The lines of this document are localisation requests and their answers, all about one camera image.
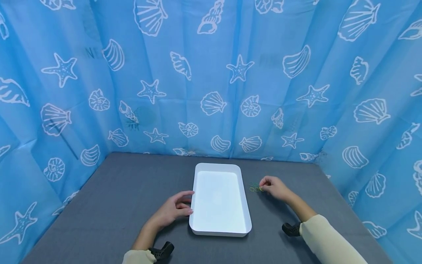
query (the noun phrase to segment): white plastic tray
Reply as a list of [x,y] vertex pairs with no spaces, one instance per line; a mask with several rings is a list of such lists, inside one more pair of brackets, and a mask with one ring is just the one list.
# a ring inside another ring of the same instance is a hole
[[195,167],[189,225],[196,235],[244,237],[252,229],[242,173],[237,165]]

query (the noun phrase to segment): white starfish print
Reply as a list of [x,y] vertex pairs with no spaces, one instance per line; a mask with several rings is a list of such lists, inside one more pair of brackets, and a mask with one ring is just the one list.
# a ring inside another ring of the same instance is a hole
[[167,134],[160,134],[158,133],[157,128],[154,128],[154,130],[152,131],[152,133],[149,133],[147,131],[143,132],[145,135],[149,136],[151,139],[151,143],[154,143],[156,141],[161,142],[165,145],[165,141],[164,138],[168,138]]
[[297,135],[297,133],[294,133],[292,136],[281,136],[281,138],[284,140],[284,144],[282,147],[291,146],[295,149],[297,142],[305,141],[305,139],[297,139]]
[[330,85],[325,85],[323,88],[315,89],[312,85],[308,88],[308,93],[296,99],[296,101],[308,101],[308,108],[311,108],[316,101],[328,102],[328,98],[324,96],[324,92],[330,88]]
[[0,238],[0,244],[8,242],[14,237],[18,239],[18,245],[22,243],[26,229],[38,221],[38,218],[31,217],[31,213],[34,210],[35,205],[37,205],[37,202],[33,202],[24,215],[22,215],[19,211],[15,213],[15,227],[5,236]]
[[166,93],[159,92],[158,91],[158,84],[159,80],[155,80],[152,84],[147,84],[145,81],[141,80],[143,89],[142,91],[138,92],[138,96],[147,96],[152,104],[155,103],[155,97],[156,96],[166,96]]
[[251,68],[254,64],[255,62],[253,61],[244,64],[242,55],[239,54],[236,66],[234,66],[233,64],[226,65],[226,68],[233,72],[233,76],[230,79],[230,83],[234,83],[237,79],[246,81],[246,71],[249,70],[249,68]]
[[41,69],[42,73],[46,74],[57,74],[59,76],[59,87],[63,88],[66,84],[68,78],[77,80],[78,77],[73,72],[73,67],[76,64],[78,59],[70,58],[68,61],[64,61],[57,53],[54,53],[54,58],[56,59],[57,66],[47,67]]

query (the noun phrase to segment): right hand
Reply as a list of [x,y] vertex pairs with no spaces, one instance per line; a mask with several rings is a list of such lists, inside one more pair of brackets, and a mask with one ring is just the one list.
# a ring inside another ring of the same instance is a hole
[[265,176],[260,181],[260,188],[263,191],[270,193],[274,198],[288,201],[294,193],[277,177]]

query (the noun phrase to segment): blue curtain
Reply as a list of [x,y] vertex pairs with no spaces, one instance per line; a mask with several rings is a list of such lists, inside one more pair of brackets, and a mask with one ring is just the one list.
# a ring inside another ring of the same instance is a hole
[[419,0],[4,0],[0,12],[2,263],[110,152],[317,163],[394,262],[420,260]]

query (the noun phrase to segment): gray tabletop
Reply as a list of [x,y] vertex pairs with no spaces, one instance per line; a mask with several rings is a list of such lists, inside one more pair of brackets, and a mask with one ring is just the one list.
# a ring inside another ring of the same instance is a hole
[[243,238],[197,236],[182,219],[165,228],[155,247],[175,245],[165,263],[257,264],[320,263],[301,237],[282,231],[298,220],[283,203],[249,183],[265,175],[281,178],[319,214],[325,216],[366,259],[391,263],[317,165],[112,153],[88,180],[22,264],[116,264],[130,249],[143,223],[171,195],[191,190],[198,163],[230,163],[241,168],[252,220]]

